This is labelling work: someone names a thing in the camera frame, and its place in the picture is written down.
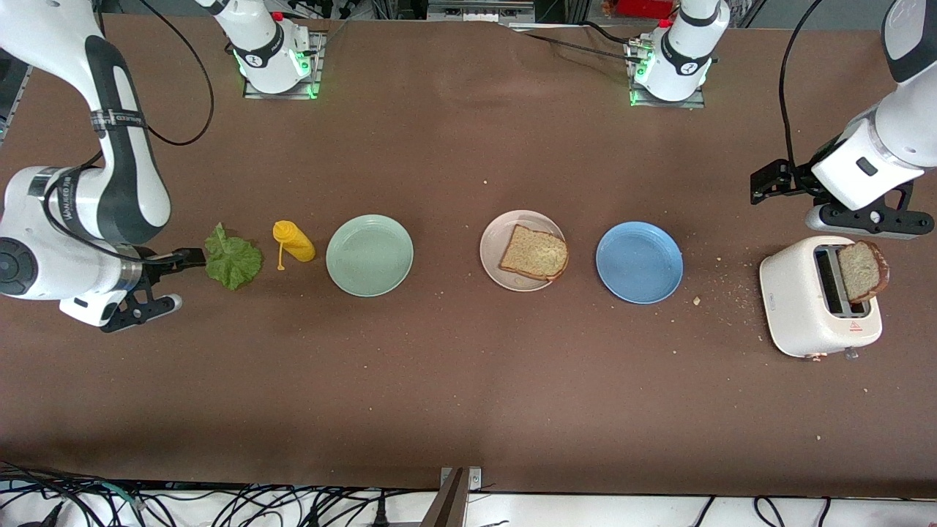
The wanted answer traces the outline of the red background object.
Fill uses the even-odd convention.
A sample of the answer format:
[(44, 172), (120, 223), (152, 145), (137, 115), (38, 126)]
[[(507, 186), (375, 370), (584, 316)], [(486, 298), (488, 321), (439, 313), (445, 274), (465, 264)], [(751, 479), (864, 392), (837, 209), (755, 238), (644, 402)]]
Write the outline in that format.
[(676, 0), (602, 0), (607, 15), (632, 19), (666, 19)]

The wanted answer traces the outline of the blue plate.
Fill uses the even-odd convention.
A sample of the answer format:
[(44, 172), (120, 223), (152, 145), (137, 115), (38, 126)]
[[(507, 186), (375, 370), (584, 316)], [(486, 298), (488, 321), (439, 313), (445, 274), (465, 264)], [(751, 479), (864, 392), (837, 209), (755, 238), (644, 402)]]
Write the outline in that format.
[(595, 266), (613, 296), (655, 304), (672, 296), (684, 276), (682, 251), (669, 233), (651, 223), (620, 223), (597, 244)]

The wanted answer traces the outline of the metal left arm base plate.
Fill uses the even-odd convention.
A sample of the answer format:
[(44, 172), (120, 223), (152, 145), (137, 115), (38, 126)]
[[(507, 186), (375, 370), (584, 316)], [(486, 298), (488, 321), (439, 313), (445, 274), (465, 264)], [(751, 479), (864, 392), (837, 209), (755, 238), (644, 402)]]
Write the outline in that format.
[(659, 108), (702, 109), (705, 107), (702, 85), (711, 56), (687, 59), (676, 56), (676, 62), (659, 54), (666, 46), (659, 40), (648, 40), (647, 34), (623, 46), (630, 59), (628, 76), (630, 104)]

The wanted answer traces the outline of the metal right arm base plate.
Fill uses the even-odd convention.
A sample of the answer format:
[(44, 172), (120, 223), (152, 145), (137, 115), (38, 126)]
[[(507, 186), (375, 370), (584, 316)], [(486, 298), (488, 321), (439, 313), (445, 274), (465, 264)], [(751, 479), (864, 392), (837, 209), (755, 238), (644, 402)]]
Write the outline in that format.
[(315, 100), (321, 90), (327, 34), (297, 26), (265, 64), (236, 50), (245, 99)]

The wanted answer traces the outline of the mint green plate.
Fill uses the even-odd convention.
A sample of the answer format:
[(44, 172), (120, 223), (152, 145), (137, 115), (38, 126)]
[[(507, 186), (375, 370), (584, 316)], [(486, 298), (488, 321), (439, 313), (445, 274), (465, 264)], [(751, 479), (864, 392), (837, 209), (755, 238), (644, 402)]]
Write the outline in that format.
[(362, 214), (342, 224), (326, 250), (326, 269), (339, 289), (369, 298), (395, 290), (411, 273), (411, 234), (384, 214)]

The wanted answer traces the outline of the yellow squeeze bottle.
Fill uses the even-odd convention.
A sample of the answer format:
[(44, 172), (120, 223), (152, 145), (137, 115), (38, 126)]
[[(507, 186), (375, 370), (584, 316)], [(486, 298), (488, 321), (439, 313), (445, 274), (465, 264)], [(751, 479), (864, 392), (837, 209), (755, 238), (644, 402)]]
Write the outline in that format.
[(278, 257), (277, 257), (277, 270), (283, 271), (285, 266), (283, 264), (283, 254), (288, 253), (294, 259), (301, 261), (301, 263), (308, 263), (308, 261), (313, 261), (317, 255), (314, 244), (307, 237), (307, 234), (304, 231), (301, 231), (299, 227), (292, 223), (290, 220), (278, 220), (272, 226), (272, 237), (277, 241)]

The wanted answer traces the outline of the green lettuce leaf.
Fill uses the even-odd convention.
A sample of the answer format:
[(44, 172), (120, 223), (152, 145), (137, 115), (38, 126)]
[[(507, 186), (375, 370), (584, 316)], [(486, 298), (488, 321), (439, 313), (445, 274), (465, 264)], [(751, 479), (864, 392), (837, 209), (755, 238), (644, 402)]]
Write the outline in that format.
[(225, 289), (236, 291), (251, 283), (260, 274), (264, 257), (250, 241), (229, 236), (218, 223), (205, 240), (206, 273)]

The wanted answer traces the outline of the brown bread slice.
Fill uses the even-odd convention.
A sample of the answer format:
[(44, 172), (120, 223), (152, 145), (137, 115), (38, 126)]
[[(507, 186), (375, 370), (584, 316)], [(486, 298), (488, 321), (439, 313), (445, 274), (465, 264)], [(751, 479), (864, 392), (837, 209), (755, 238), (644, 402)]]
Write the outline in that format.
[(876, 243), (859, 240), (837, 251), (841, 280), (850, 304), (861, 304), (886, 289), (890, 267)]
[(568, 263), (569, 249), (563, 239), (549, 231), (515, 225), (499, 269), (552, 283), (564, 273)]

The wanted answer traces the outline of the grey metal background device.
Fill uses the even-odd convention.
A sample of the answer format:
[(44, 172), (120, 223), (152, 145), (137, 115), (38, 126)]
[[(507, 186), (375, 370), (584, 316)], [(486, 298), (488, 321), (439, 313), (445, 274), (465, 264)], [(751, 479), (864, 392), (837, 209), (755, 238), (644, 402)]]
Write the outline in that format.
[(535, 23), (533, 0), (426, 0), (428, 21), (494, 21)]

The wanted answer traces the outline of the beige plate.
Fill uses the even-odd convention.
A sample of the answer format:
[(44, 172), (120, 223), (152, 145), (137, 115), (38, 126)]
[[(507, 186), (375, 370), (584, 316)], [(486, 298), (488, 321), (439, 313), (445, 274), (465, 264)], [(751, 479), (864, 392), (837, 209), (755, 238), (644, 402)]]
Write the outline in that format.
[(479, 241), (479, 259), (489, 278), (509, 291), (538, 291), (550, 284), (548, 280), (535, 280), (521, 274), (501, 269), (499, 264), (509, 246), (513, 228), (521, 225), (533, 231), (545, 231), (564, 241), (560, 227), (545, 214), (530, 210), (512, 210), (501, 214), (489, 223)]

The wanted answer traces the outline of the white toaster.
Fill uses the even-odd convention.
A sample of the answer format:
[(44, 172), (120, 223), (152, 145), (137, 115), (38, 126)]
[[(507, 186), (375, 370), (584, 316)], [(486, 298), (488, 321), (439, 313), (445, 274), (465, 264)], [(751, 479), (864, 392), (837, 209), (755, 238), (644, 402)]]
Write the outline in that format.
[(819, 361), (830, 354), (876, 343), (883, 332), (877, 296), (861, 304), (847, 300), (837, 251), (856, 241), (813, 236), (764, 259), (759, 281), (764, 314), (777, 349)]

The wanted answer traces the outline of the metal table edge bracket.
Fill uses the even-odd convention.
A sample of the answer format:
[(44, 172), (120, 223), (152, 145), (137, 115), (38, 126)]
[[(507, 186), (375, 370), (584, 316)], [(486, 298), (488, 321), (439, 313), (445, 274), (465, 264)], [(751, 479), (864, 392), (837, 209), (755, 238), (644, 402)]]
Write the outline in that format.
[(465, 527), (469, 493), (482, 487), (481, 467), (446, 468), (419, 527)]

